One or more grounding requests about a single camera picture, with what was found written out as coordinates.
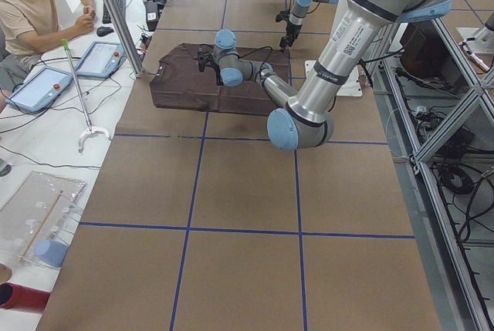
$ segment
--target man's hand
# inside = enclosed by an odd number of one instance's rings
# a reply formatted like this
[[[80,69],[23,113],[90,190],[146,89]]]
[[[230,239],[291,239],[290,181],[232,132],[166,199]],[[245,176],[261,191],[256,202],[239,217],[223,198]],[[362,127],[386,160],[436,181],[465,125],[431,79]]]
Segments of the man's hand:
[[[76,20],[74,26],[79,35],[88,34],[94,30],[93,17],[90,14],[82,15]]]
[[[90,5],[85,5],[84,10],[83,10],[84,15],[89,15],[91,18],[94,20],[96,17],[96,12],[94,11],[94,8]]]

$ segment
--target keyboard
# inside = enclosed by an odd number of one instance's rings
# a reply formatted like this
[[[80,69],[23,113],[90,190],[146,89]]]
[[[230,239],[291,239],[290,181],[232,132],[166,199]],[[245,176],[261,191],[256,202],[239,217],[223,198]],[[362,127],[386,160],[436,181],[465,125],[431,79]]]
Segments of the keyboard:
[[[125,17],[125,0],[117,0],[117,4]],[[111,23],[110,13],[108,12],[108,8],[103,4],[103,24],[109,23]]]

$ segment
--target label sticker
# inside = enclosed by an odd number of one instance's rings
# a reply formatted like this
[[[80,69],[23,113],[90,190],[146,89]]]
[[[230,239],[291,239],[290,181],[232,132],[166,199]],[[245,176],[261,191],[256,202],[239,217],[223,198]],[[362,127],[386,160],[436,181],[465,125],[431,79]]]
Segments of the label sticker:
[[[337,50],[355,59],[371,37],[373,29],[354,23],[347,31],[347,36],[340,40]]]
[[[343,34],[346,32],[348,27],[352,25],[352,20],[348,16],[343,16],[343,18],[340,21],[340,24],[338,25],[337,29],[333,33],[333,36],[331,39],[333,42],[338,43],[338,41],[343,37]]]

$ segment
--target table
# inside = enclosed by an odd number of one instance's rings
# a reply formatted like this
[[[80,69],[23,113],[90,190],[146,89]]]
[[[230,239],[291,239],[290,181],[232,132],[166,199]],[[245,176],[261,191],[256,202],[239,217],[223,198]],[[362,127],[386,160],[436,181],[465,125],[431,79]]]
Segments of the table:
[[[96,25],[101,25],[101,15],[103,11],[102,0],[96,0],[96,14],[98,16]],[[141,27],[145,25],[145,8],[141,0],[127,0],[126,21],[133,40],[138,45]],[[89,35],[80,36],[69,42],[73,57],[81,57],[93,41],[119,42],[116,33],[104,37],[96,36],[96,28]],[[50,66],[69,71],[66,54],[62,47],[54,49],[43,55]],[[34,68],[32,74],[42,67],[40,64]],[[113,80],[106,80],[103,83],[97,80],[81,79],[80,84],[84,91],[84,99],[89,112],[97,110],[90,115],[93,125],[107,128],[113,135],[115,125],[120,119],[135,75],[129,62],[124,60],[118,71],[112,75]],[[76,87],[70,86],[64,91],[60,98],[53,104],[59,110],[68,107],[80,109],[80,100],[77,96]],[[36,115],[19,115],[19,111],[8,106],[0,114],[0,132],[19,127],[32,120]],[[17,130],[1,133],[0,146],[17,153],[24,154],[37,160],[40,163],[50,163],[55,165],[91,165],[100,167],[103,163],[110,141],[103,135],[88,138],[84,142],[84,151],[78,152],[78,139],[80,134],[87,128],[83,114],[77,110],[55,111],[48,110],[32,123]],[[78,205],[84,207],[94,182],[99,173],[97,169],[87,168],[52,168],[39,166],[33,162],[0,149],[0,158],[8,161],[12,165],[12,171],[5,177],[0,178],[0,206],[3,207],[9,198],[17,191],[21,183],[32,171],[40,171],[64,177],[75,178],[87,183],[86,191],[81,196]],[[15,263],[15,259],[4,252],[0,252],[0,262],[10,262],[15,265],[11,282],[21,285],[31,286],[37,289],[51,291],[53,284],[59,274],[58,270],[44,269],[32,266],[20,266]],[[29,331],[35,329],[40,315],[21,313],[14,311],[0,310],[0,330],[1,331]]]
[[[168,0],[145,66],[224,28],[277,47],[287,4]],[[296,88],[334,10],[290,50]],[[264,117],[155,108],[151,79],[132,88],[38,331],[441,329],[370,88],[338,99],[328,144],[283,153]]]

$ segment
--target computer mouse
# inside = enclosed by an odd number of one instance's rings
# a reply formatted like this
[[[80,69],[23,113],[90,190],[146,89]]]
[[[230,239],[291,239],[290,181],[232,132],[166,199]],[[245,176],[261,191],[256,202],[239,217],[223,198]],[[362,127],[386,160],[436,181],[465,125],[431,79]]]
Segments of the computer mouse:
[[[105,35],[110,34],[111,32],[114,32],[113,28],[111,28],[109,26],[100,26],[96,30],[96,35],[98,35],[98,36],[105,36]]]

